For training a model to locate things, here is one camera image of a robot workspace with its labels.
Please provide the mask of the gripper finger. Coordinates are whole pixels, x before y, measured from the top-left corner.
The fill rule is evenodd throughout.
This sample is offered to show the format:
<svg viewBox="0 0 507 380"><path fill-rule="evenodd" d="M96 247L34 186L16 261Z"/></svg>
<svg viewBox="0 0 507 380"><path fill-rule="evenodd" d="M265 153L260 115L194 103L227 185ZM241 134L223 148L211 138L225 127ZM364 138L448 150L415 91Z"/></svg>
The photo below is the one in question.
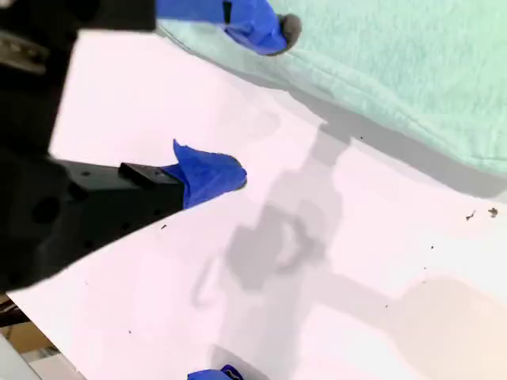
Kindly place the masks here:
<svg viewBox="0 0 507 380"><path fill-rule="evenodd" d="M290 50L302 32L294 14L277 14L266 0L161 0L161 20L195 21L218 25L236 43L259 55Z"/></svg>
<svg viewBox="0 0 507 380"><path fill-rule="evenodd" d="M246 170L227 154L173 143L176 163L118 167L65 162L71 182L59 232L70 262L180 211L243 188Z"/></svg>

